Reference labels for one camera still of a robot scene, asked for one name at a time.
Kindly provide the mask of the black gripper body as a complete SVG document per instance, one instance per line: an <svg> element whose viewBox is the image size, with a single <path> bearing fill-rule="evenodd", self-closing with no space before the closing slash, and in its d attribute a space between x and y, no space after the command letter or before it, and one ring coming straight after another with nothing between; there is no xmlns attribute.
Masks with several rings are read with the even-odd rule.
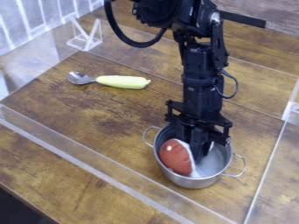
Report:
<svg viewBox="0 0 299 224"><path fill-rule="evenodd" d="M174 127L183 124L193 126L193 128L202 128L210 132L211 141L222 145L229 143L233 122L221 113L209 113L197 117L183 111L182 102L169 100L166 105L169 109L165 119Z"/></svg>

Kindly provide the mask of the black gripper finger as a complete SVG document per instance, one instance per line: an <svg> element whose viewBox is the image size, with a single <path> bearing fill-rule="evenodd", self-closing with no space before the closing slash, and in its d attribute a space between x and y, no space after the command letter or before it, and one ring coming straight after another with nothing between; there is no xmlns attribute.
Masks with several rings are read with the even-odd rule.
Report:
<svg viewBox="0 0 299 224"><path fill-rule="evenodd" d="M206 129L194 128L191 131L191 154L195 162L199 162L209 155L211 145L210 132Z"/></svg>
<svg viewBox="0 0 299 224"><path fill-rule="evenodd" d="M175 127L175 134L177 138L189 144L193 140L193 126L178 124Z"/></svg>

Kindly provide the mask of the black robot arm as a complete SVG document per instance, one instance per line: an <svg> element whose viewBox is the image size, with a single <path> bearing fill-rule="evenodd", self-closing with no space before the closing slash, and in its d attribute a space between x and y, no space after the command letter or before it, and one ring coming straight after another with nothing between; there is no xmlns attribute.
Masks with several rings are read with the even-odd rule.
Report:
<svg viewBox="0 0 299 224"><path fill-rule="evenodd" d="M225 71L229 51L223 39L223 19L211 0L133 0L133 13L142 23L173 30L183 65L183 101L169 101L166 121L175 137L191 147L195 160L202 160L211 144L225 143L231 127L222 115L226 97Z"/></svg>

